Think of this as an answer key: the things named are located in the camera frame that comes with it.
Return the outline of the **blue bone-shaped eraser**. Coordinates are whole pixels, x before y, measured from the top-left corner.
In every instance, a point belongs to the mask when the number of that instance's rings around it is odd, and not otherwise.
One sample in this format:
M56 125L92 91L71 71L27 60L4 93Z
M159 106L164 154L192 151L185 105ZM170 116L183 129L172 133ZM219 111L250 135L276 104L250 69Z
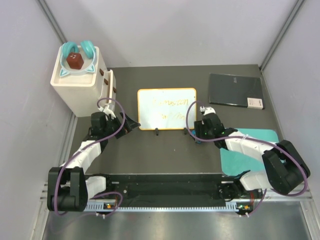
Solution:
M190 136L191 136L191 138L195 141L196 144L201 144L201 143L202 143L201 141L199 141L199 140L197 140L197 139L195 138L195 136L196 136L196 131L195 131L195 130L192 130L192 131L191 131Z

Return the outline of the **yellow-framed whiteboard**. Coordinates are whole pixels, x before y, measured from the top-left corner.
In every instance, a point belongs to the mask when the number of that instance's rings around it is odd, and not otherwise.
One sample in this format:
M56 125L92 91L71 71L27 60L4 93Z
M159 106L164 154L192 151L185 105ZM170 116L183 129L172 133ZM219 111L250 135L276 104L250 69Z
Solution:
M148 88L137 91L139 129L142 131L183 130L186 122L194 129L197 120L195 88Z

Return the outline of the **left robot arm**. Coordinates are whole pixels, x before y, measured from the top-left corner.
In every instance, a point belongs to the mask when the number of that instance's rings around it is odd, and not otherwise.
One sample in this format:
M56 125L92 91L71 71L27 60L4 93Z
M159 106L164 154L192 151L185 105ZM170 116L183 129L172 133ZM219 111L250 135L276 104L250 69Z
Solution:
M120 116L122 121L112 114L93 113L91 126L79 149L60 167L49 170L47 185L49 211L82 212L88 200L97 194L105 199L113 194L114 187L104 176L85 177L85 173L93 161L103 153L110 138L119 139L141 126L122 112Z

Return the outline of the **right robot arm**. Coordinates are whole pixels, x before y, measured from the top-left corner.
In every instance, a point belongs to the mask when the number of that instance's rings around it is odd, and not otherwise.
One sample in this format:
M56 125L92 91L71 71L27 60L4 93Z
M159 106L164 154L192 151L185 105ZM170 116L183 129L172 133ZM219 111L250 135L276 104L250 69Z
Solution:
M310 169L292 142L264 141L226 128L210 108L204 108L201 114L202 119L194 122L196 140L213 141L219 149L246 155L264 165L261 171L245 170L236 176L233 192L237 197L245 198L256 189L272 189L291 196L292 190L310 177Z

